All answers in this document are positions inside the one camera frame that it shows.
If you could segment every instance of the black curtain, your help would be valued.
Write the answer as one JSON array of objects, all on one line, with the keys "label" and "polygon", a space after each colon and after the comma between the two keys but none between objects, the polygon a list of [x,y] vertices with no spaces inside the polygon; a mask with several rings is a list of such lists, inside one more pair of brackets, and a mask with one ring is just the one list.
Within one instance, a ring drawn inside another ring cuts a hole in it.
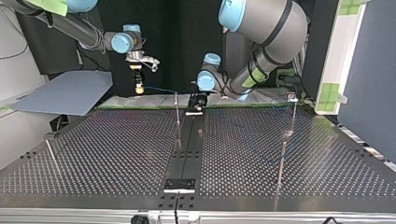
[{"label": "black curtain", "polygon": [[[222,57],[220,4],[221,0],[101,0],[98,7],[107,31],[120,32],[127,23],[141,26],[147,39],[145,52],[161,61],[156,74],[144,69],[145,86],[188,92],[195,89],[191,82],[196,80],[205,54]],[[125,56],[110,52],[109,59],[114,92],[133,96],[133,74]]]}]

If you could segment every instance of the blue cable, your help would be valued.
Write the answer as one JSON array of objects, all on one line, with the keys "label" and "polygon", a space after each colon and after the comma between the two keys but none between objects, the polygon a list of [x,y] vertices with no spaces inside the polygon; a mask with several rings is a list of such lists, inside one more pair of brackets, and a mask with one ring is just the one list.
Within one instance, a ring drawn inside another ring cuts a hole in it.
[{"label": "blue cable", "polygon": [[166,90],[166,89],[161,89],[161,88],[156,88],[156,87],[145,87],[147,90],[155,90],[155,91],[167,91],[167,92],[172,92],[172,93],[177,93],[177,91],[172,91],[172,90]]},{"label": "blue cable", "polygon": [[172,91],[172,90],[167,90],[167,89],[161,89],[161,88],[157,88],[157,87],[144,87],[145,90],[155,90],[155,91],[165,91],[165,92],[172,92],[173,94],[178,94],[178,95],[182,95],[184,97],[186,97],[187,99],[190,100],[190,97],[184,95],[184,94],[180,94],[178,91]]}]

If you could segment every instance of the gray cardboard sheet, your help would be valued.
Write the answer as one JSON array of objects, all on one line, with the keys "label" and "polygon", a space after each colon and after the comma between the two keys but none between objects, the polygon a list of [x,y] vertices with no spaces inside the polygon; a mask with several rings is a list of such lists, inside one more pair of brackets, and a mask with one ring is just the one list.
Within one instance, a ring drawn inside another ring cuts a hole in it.
[{"label": "gray cardboard sheet", "polygon": [[113,85],[111,73],[66,72],[20,99],[13,110],[86,115]]}]

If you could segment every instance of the metal rod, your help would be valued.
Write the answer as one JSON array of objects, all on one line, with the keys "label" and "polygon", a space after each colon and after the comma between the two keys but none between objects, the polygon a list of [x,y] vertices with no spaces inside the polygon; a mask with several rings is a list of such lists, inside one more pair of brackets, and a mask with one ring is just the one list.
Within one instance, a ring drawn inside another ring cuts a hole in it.
[{"label": "metal rod", "polygon": [[298,104],[298,101],[296,101],[296,102],[294,103],[293,121],[294,121],[295,118],[296,118],[297,104]]},{"label": "metal rod", "polygon": [[180,128],[180,113],[178,112],[178,95],[175,92],[175,105],[176,105],[176,113],[177,113],[177,126]]},{"label": "metal rod", "polygon": [[282,175],[283,175],[283,164],[285,162],[285,153],[286,153],[286,142],[282,143],[282,152],[280,154],[280,164],[279,164],[279,175],[277,177],[277,187],[280,188],[282,186]]},{"label": "metal rod", "polygon": [[50,140],[46,139],[46,144],[47,144],[47,147],[49,148],[50,156],[52,157],[53,160],[56,161],[55,154],[53,154],[52,146],[50,145]]}]

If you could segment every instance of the cable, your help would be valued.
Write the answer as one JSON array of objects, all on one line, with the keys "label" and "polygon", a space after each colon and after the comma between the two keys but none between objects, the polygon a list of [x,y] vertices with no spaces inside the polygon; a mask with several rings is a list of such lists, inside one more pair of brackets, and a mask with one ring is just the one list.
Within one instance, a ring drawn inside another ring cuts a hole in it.
[{"label": "cable", "polygon": [[330,221],[333,221],[335,224],[342,224],[341,222],[337,222],[334,217],[328,217],[326,220],[324,220],[323,224],[328,224]]},{"label": "cable", "polygon": [[312,99],[312,97],[309,95],[308,91],[306,90],[306,88],[304,86],[304,83],[303,83],[303,80],[301,79],[301,77],[298,74],[297,74],[297,77],[300,79],[300,83],[303,86],[303,89],[304,89],[306,95],[309,97],[309,100],[312,102],[313,105],[316,105],[315,101]]},{"label": "cable", "polygon": [[[10,7],[8,7],[8,6],[4,5],[4,4],[1,4],[0,7],[7,8],[8,10],[14,12],[14,11],[12,10],[12,8],[10,8]],[[2,8],[0,8],[0,11],[1,11],[2,14],[4,15],[4,17],[8,20],[8,22],[10,23],[10,25],[15,29],[15,31],[16,31],[18,34],[20,34],[20,35],[24,38],[23,33],[18,29],[18,27],[14,24],[14,22],[12,22],[11,18],[7,15],[7,13],[6,13]],[[29,45],[28,45],[27,42],[26,42],[26,45],[25,45],[24,49],[23,49],[21,52],[16,53],[16,54],[14,54],[14,55],[6,56],[6,57],[0,57],[0,60],[5,60],[5,59],[11,59],[11,58],[18,57],[18,56],[22,55],[24,52],[26,52],[26,50],[28,50],[28,47],[29,47]]]},{"label": "cable", "polygon": [[99,64],[99,62],[97,62],[95,59],[93,59],[92,57],[90,57],[90,56],[88,56],[86,53],[84,53],[84,51],[79,50],[78,52],[79,52],[79,54],[81,55],[81,57],[87,58],[87,59],[89,59],[91,62],[93,62],[94,64],[96,64],[96,70],[99,70],[99,68],[100,68],[100,69],[102,69],[102,70],[105,71],[105,72],[109,72],[109,69],[105,69],[103,66],[101,66],[101,65]]},{"label": "cable", "polygon": [[177,200],[176,200],[176,205],[175,205],[175,223],[178,224],[178,215],[177,215],[177,204],[178,204],[178,195],[177,195]]},{"label": "cable", "polygon": [[224,90],[226,90],[226,89],[235,95],[240,95],[240,96],[249,95],[257,88],[257,86],[259,84],[262,83],[262,82],[258,81],[253,75],[253,72],[252,72],[252,64],[253,63],[256,65],[256,68],[259,69],[260,72],[265,75],[266,79],[268,79],[268,75],[266,75],[265,72],[263,72],[263,69],[260,67],[259,62],[257,61],[257,55],[256,55],[257,51],[254,50],[254,47],[256,45],[257,44],[253,42],[249,48],[248,53],[247,53],[247,70],[248,70],[248,74],[249,74],[250,78],[255,82],[255,85],[253,87],[251,87],[250,90],[247,92],[237,92],[233,89],[233,87],[231,85],[229,85],[229,82],[231,81],[230,76],[227,73],[227,71],[224,71],[221,74],[223,86],[221,86],[219,80],[215,76],[215,80],[219,83],[219,86],[220,86],[221,96],[225,95]]},{"label": "cable", "polygon": [[296,59],[294,58],[294,59],[293,59],[294,72],[297,74],[297,77],[300,79],[301,86],[303,87],[303,89],[304,89],[306,95],[309,97],[309,100],[312,102],[313,105],[316,105],[314,99],[309,95],[308,91],[307,91],[306,88],[305,88],[305,85],[304,85],[304,83],[303,83],[303,80],[301,79],[300,72],[299,72],[298,69],[296,68],[296,67],[297,67],[297,66],[296,66],[297,62],[295,62],[295,60],[296,60]]},{"label": "cable", "polygon": [[29,47],[29,45],[26,44],[25,47],[24,47],[24,49],[23,49],[23,51],[21,51],[21,52],[19,52],[19,53],[17,53],[17,54],[14,54],[14,55],[10,55],[10,56],[7,56],[7,57],[2,57],[2,58],[0,58],[0,60],[5,60],[5,59],[11,59],[11,58],[18,57],[18,56],[22,55],[24,52],[26,52],[26,50],[28,49],[28,47]]},{"label": "cable", "polygon": [[172,90],[166,90],[166,89],[161,89],[161,88],[156,88],[156,87],[145,87],[147,90],[155,90],[155,91],[167,91],[167,92],[172,92],[179,94],[177,91],[172,91]]},{"label": "cable", "polygon": [[87,49],[98,49],[100,47],[102,54],[106,54],[106,40],[103,32],[99,30],[96,26],[92,25],[89,21],[82,19],[87,22],[91,28],[95,31],[96,40],[91,45],[86,45]]}]

